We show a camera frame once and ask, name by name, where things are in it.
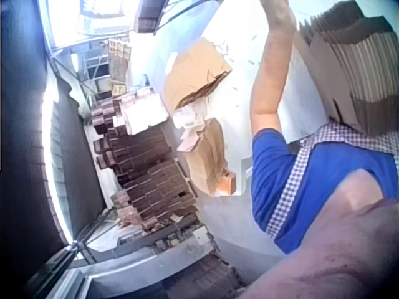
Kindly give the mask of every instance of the hand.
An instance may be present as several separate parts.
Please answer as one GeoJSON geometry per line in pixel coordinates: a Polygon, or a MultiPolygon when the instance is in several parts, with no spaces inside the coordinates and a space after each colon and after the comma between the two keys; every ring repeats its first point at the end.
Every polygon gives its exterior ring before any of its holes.
{"type": "Polygon", "coordinates": [[[261,0],[261,4],[266,13],[270,30],[282,29],[294,33],[296,19],[289,8],[288,0],[261,0]]]}

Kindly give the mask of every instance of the checkered apron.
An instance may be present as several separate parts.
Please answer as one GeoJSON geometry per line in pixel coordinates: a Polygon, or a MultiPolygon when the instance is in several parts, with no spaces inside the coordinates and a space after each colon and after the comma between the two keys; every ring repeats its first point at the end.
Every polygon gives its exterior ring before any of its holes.
{"type": "Polygon", "coordinates": [[[322,142],[344,142],[368,150],[392,154],[399,177],[399,133],[393,132],[378,138],[369,138],[339,123],[328,123],[302,142],[294,167],[284,186],[281,197],[266,227],[266,233],[275,239],[285,223],[295,196],[305,174],[310,153],[315,145],[322,142]]]}

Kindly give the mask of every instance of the stack of cardboard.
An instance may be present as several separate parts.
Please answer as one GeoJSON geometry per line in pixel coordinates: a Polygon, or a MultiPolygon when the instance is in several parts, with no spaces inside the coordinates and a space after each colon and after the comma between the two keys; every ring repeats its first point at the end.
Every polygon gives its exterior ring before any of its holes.
{"type": "Polygon", "coordinates": [[[148,128],[163,123],[169,117],[168,112],[158,93],[152,88],[141,88],[120,97],[121,108],[131,133],[136,134],[148,128]]]}
{"type": "Polygon", "coordinates": [[[384,17],[340,2],[301,26],[294,45],[331,118],[371,136],[398,130],[399,43],[384,17]]]}
{"type": "Polygon", "coordinates": [[[212,118],[202,126],[186,130],[178,151],[184,153],[194,185],[213,195],[222,180],[226,160],[220,123],[212,118]]]}
{"type": "Polygon", "coordinates": [[[207,97],[231,67],[204,37],[180,53],[165,80],[163,99],[169,114],[198,98],[207,97]]]}
{"type": "Polygon", "coordinates": [[[114,117],[114,128],[94,141],[100,169],[111,168],[123,190],[112,196],[124,224],[154,230],[172,213],[193,212],[195,194],[180,167],[170,159],[170,147],[159,125],[136,135],[122,129],[126,124],[114,117]]]}

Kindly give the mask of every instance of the blue shirt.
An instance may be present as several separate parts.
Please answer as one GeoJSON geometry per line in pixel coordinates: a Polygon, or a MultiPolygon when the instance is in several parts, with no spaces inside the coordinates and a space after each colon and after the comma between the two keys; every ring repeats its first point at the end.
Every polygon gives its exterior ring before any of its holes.
{"type": "MultiPolygon", "coordinates": [[[[274,129],[263,129],[252,144],[252,211],[265,231],[273,210],[294,166],[284,137],[274,129]]],[[[286,222],[275,243],[288,254],[302,242],[327,199],[352,171],[364,169],[379,183],[384,197],[398,198],[398,175],[393,155],[345,143],[315,146],[286,222]]]]}

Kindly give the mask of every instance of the torn cardboard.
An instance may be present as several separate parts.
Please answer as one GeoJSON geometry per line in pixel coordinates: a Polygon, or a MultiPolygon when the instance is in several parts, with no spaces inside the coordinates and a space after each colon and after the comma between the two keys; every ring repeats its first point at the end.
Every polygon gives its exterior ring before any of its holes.
{"type": "Polygon", "coordinates": [[[220,123],[212,118],[186,130],[178,151],[184,153],[190,177],[201,191],[213,196],[224,173],[224,140],[220,123]]]}
{"type": "Polygon", "coordinates": [[[204,37],[180,53],[165,80],[163,99],[170,115],[200,97],[208,96],[231,67],[204,37]]]}

